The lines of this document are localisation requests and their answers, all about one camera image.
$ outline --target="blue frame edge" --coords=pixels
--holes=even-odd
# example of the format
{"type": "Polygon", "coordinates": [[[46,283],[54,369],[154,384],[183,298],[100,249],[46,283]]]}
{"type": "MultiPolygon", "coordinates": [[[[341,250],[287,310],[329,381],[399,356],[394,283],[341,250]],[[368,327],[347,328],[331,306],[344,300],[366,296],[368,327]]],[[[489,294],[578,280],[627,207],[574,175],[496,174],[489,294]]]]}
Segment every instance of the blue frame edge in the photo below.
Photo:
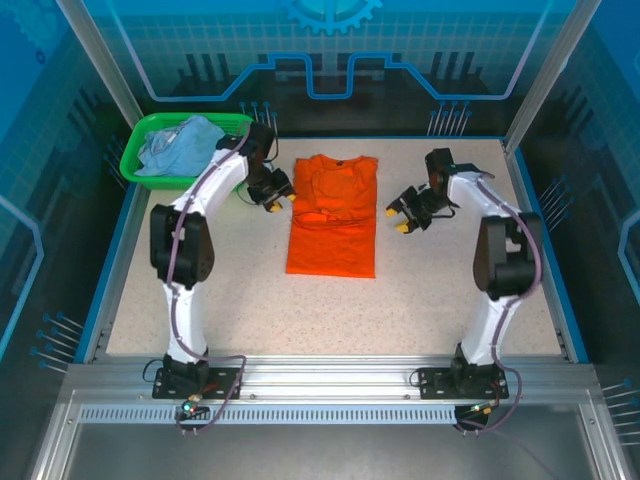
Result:
{"type": "MultiPolygon", "coordinates": [[[[527,191],[527,196],[529,197],[529,201],[531,202],[531,208],[533,209],[533,211],[542,216],[542,210],[540,209],[540,204],[538,203],[538,197],[536,196],[536,192],[533,188],[533,183],[531,182],[531,177],[529,176],[529,170],[527,169],[527,165],[525,164],[524,156],[520,151],[520,147],[516,148],[515,157],[516,162],[518,163],[518,169],[520,170],[520,175],[522,176],[524,188],[527,191]]],[[[544,225],[544,223],[542,235],[543,248],[546,253],[547,260],[549,261],[551,275],[553,276],[553,280],[558,291],[558,298],[560,298],[560,305],[562,306],[562,311],[567,322],[567,328],[569,329],[569,336],[571,337],[565,340],[568,340],[573,344],[573,348],[576,352],[576,360],[579,363],[589,363],[589,356],[587,355],[587,350],[585,349],[584,342],[582,340],[582,334],[580,333],[580,328],[578,327],[578,322],[576,320],[575,313],[573,312],[571,301],[569,300],[569,293],[567,292],[567,288],[564,284],[564,279],[562,278],[562,273],[560,272],[560,266],[558,265],[555,251],[553,250],[551,237],[549,236],[549,231],[547,230],[547,226],[544,225]]]]}
{"type": "Polygon", "coordinates": [[[80,337],[80,343],[78,345],[78,349],[76,350],[76,355],[75,355],[75,358],[73,359],[73,363],[83,363],[83,359],[87,353],[87,350],[89,349],[91,336],[92,336],[93,330],[96,328],[96,322],[98,320],[98,312],[100,311],[100,305],[102,304],[104,292],[105,292],[105,289],[107,288],[107,282],[109,280],[109,275],[111,274],[111,268],[113,267],[113,263],[116,257],[116,252],[120,247],[120,241],[122,240],[122,233],[124,231],[124,225],[127,221],[127,216],[129,215],[129,210],[131,210],[131,205],[133,203],[136,186],[137,186],[136,184],[129,184],[129,187],[127,188],[127,193],[124,197],[124,201],[122,202],[120,215],[118,215],[116,228],[113,231],[113,236],[111,237],[111,243],[109,244],[109,250],[107,250],[107,256],[104,259],[102,272],[100,272],[98,285],[96,286],[96,291],[93,294],[93,300],[91,301],[91,307],[89,308],[87,321],[84,324],[84,329],[82,330],[82,336],[80,337]]]}

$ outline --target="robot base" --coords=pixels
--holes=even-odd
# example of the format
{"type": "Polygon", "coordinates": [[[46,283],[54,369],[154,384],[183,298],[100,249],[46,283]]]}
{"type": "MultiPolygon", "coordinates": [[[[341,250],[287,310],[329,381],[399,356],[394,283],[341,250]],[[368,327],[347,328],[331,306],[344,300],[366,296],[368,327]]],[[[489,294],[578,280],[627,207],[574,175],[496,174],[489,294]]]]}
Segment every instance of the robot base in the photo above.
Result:
{"type": "MultiPolygon", "coordinates": [[[[166,355],[163,366],[156,371],[151,396],[184,400],[193,394],[201,394],[203,399],[223,400],[239,372],[239,368],[210,368],[206,362],[185,365],[166,355]]],[[[240,386],[230,398],[240,398],[240,386]]]]}
{"type": "Polygon", "coordinates": [[[419,368],[417,382],[422,400],[495,400],[509,398],[504,371],[497,365],[467,363],[460,345],[449,368],[419,368]]]}

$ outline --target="orange t-shirt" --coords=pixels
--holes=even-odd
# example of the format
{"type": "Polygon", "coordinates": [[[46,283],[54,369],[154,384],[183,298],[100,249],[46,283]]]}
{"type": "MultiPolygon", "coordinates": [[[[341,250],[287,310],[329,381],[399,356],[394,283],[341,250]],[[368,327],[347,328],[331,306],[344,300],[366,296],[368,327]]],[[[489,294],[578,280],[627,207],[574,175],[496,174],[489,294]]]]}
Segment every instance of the orange t-shirt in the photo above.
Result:
{"type": "Polygon", "coordinates": [[[287,273],[375,277],[378,160],[298,159],[287,273]]]}

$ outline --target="speckled tabletop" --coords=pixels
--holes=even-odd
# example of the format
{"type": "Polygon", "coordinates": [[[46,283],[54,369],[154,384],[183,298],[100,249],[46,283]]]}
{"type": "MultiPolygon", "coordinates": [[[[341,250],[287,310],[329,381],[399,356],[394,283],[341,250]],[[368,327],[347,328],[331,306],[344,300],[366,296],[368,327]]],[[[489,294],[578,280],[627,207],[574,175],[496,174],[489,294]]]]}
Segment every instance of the speckled tabletop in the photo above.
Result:
{"type": "MultiPolygon", "coordinates": [[[[291,206],[276,214],[234,194],[213,220],[216,265],[205,283],[203,320],[211,354],[453,353],[479,300],[472,262],[477,227],[464,210],[426,232],[399,234],[385,206],[426,182],[424,156],[450,147],[454,160],[493,173],[493,187],[514,203],[498,140],[281,140],[276,165],[291,175],[295,158],[379,159],[376,278],[285,274],[291,206]]],[[[179,192],[153,191],[107,347],[110,355],[159,355],[169,339],[160,280],[149,264],[148,213],[179,192]]],[[[558,354],[542,288],[516,312],[504,354],[558,354]]]]}

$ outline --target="gear logo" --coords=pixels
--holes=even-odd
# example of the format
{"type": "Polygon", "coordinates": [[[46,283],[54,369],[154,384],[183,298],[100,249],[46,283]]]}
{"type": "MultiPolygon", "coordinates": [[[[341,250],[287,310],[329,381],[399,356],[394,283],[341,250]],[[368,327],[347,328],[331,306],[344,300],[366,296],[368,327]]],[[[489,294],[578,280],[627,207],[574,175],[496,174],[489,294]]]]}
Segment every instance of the gear logo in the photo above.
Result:
{"type": "Polygon", "coordinates": [[[311,27],[313,33],[321,31],[333,35],[336,30],[347,33],[350,27],[360,28],[362,19],[371,19],[372,10],[382,7],[381,0],[280,0],[301,28],[311,27]]]}
{"type": "Polygon", "coordinates": [[[53,0],[0,0],[0,14],[13,14],[20,31],[38,49],[44,49],[58,31],[53,0]]]}

